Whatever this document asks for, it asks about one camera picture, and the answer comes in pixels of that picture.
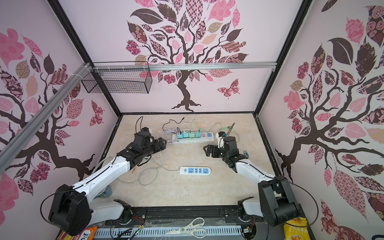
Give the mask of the long multicolour power strip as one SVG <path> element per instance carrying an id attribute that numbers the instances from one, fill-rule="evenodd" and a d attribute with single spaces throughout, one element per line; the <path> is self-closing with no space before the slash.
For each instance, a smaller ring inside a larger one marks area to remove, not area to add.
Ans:
<path id="1" fill-rule="evenodd" d="M 214 133 L 213 132 L 208 132 L 208 133 L 202 133 L 201 132 L 201 137 L 200 138 L 183 138 L 183 139 L 178 139 L 177 134 L 172 135 L 171 143 L 173 145 L 187 145 L 187 144 L 209 144 L 213 143 L 215 141 Z"/>

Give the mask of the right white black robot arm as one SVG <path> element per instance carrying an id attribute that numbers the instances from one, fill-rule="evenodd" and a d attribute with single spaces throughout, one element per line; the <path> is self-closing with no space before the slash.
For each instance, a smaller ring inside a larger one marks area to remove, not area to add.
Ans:
<path id="1" fill-rule="evenodd" d="M 301 207 L 287 179 L 268 174 L 253 164 L 240 153 L 235 137 L 220 137 L 217 145 L 206 145 L 203 150 L 206 156 L 222 159 L 235 173 L 258 187 L 257 200 L 248 198 L 241 201 L 247 215 L 262 217 L 272 227 L 300 216 Z"/>

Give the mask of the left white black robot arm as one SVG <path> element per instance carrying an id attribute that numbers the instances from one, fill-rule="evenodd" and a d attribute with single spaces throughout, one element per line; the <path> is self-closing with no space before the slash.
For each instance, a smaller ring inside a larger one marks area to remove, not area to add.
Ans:
<path id="1" fill-rule="evenodd" d="M 148 128 L 135 133 L 135 138 L 118 152 L 107 165 L 74 185 L 62 185 L 54 194 L 45 222 L 60 228 L 70 236 L 82 233 L 87 227 L 118 220 L 128 223 L 132 218 L 131 206 L 122 200 L 94 205 L 92 201 L 110 183 L 139 165 L 143 158 L 165 150 L 167 140 L 155 139 Z"/>

